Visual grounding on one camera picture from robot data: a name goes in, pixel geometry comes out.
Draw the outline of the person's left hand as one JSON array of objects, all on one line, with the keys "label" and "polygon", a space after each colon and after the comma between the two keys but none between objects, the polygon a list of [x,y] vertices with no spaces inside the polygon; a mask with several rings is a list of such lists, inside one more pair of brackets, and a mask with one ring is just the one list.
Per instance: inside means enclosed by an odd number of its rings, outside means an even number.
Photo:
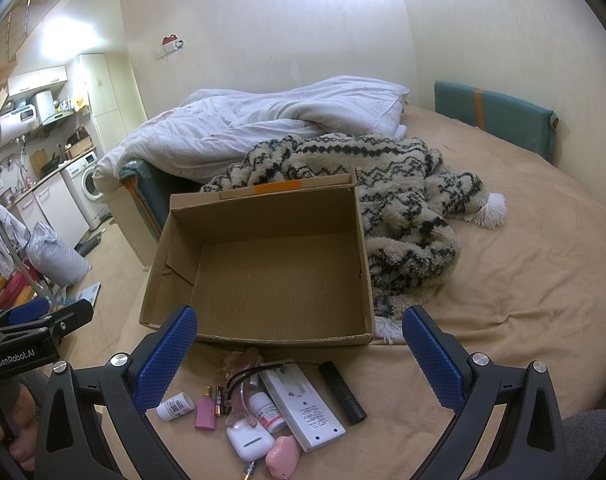
[{"label": "person's left hand", "polygon": [[9,454],[24,472],[32,474],[35,466],[36,440],[38,440],[38,420],[33,396],[22,382],[18,383],[14,404],[6,414],[12,420],[9,423],[12,430],[8,437]]}]

